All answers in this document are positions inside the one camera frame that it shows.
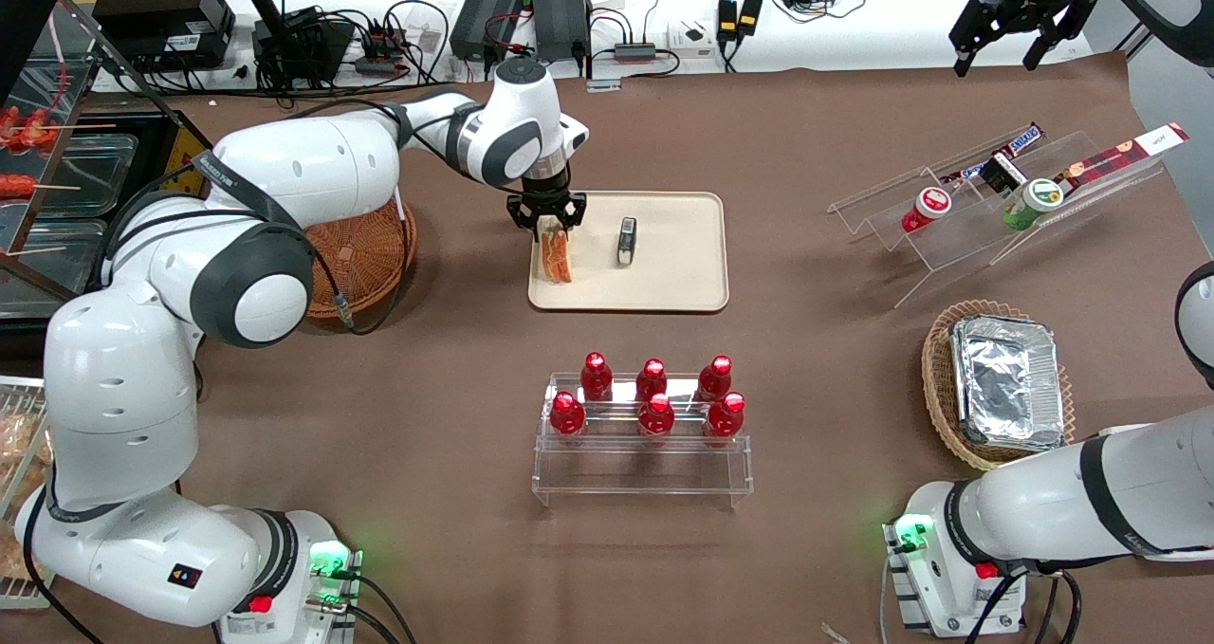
red bottle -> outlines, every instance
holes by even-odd
[[[578,435],[586,426],[586,408],[573,397],[572,392],[562,390],[552,399],[552,411],[548,414],[548,420],[561,435]]]
[[[599,352],[586,355],[582,367],[582,394],[589,400],[611,400],[612,373],[607,360]]]
[[[675,411],[665,392],[658,392],[641,407],[636,416],[636,431],[647,437],[668,435],[675,428]]]
[[[704,419],[704,435],[709,437],[732,437],[742,430],[742,422],[745,419],[744,411],[747,400],[741,392],[725,394],[708,409],[708,418]]]
[[[696,400],[713,402],[725,397],[733,384],[733,361],[725,355],[716,355],[711,362],[699,372],[699,388],[696,389]]]
[[[653,358],[636,374],[636,401],[647,402],[656,394],[666,391],[666,366]]]

red emergency button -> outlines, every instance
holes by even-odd
[[[249,610],[255,614],[268,614],[270,608],[273,605],[274,598],[265,594],[257,594],[253,599],[249,599]]]
[[[978,580],[989,580],[992,577],[999,577],[999,566],[994,564],[977,564],[974,566],[974,571],[978,574]]]

green indicator light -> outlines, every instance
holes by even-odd
[[[931,530],[931,516],[924,514],[907,514],[894,524],[894,531],[903,542],[909,542],[919,548],[927,546],[924,537]]]
[[[333,575],[333,571],[346,567],[348,559],[350,550],[346,549],[346,546],[336,540],[329,540],[312,546],[310,564],[313,572],[329,576]]]

wicker basket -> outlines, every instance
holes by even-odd
[[[358,218],[311,226],[307,237],[329,264],[354,313],[392,293],[413,266],[418,250],[413,211],[404,207],[404,221],[401,221],[396,200]],[[307,316],[314,320],[337,316],[333,290],[319,261],[312,264],[312,303]]]
[[[1020,310],[992,300],[966,300],[944,310],[936,317],[936,323],[931,324],[923,344],[923,394],[927,399],[931,425],[940,433],[944,445],[966,464],[988,471],[1000,464],[1028,457],[1032,452],[975,445],[961,434],[957,418],[957,380],[949,329],[954,322],[975,315],[1028,320]],[[1071,397],[1071,379],[1061,366],[1059,390],[1062,392],[1063,437],[1070,445],[1074,441],[1074,401]]]

clear acrylic stand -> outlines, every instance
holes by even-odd
[[[894,305],[895,309],[901,307],[932,276],[951,269],[958,276],[971,273],[959,267],[961,262],[972,264],[975,271],[997,265],[1033,241],[1043,230],[1057,233],[1078,226],[1100,214],[1100,210],[1093,209],[1094,207],[1105,207],[1106,200],[1119,191],[1136,186],[1163,171],[1163,165],[1159,164],[1163,157],[1161,153],[1110,173],[1093,183],[1080,186],[1074,194],[1067,197],[1057,211],[1042,216],[1025,231],[1015,231],[1003,222],[1004,209],[1012,199],[1008,194],[995,193],[982,177],[937,183],[936,186],[944,186],[954,197],[952,210],[944,218],[920,230],[910,233],[902,231],[902,215],[910,209],[920,190],[932,186],[932,180],[957,173],[959,168],[969,168],[983,158],[988,159],[991,151],[1002,146],[999,140],[1015,139],[1022,131],[1009,132],[934,166],[923,166],[902,174],[829,208],[828,213],[836,213],[851,233],[870,228],[886,250],[892,252],[904,241],[927,269],[923,278]],[[1079,131],[1028,151],[1016,158],[1015,163],[1029,179],[1053,179],[1072,164],[1088,159],[1100,151],[1085,132]],[[982,253],[991,254],[991,259],[981,260],[978,255]]]
[[[675,411],[670,435],[637,434],[636,385],[618,378],[611,401],[584,401],[586,426],[565,436],[548,420],[552,397],[567,390],[584,399],[575,372],[549,378],[535,435],[532,492],[544,505],[552,495],[727,495],[737,507],[754,492],[750,436],[700,435],[709,403],[693,400],[697,374],[668,374],[666,395]]]

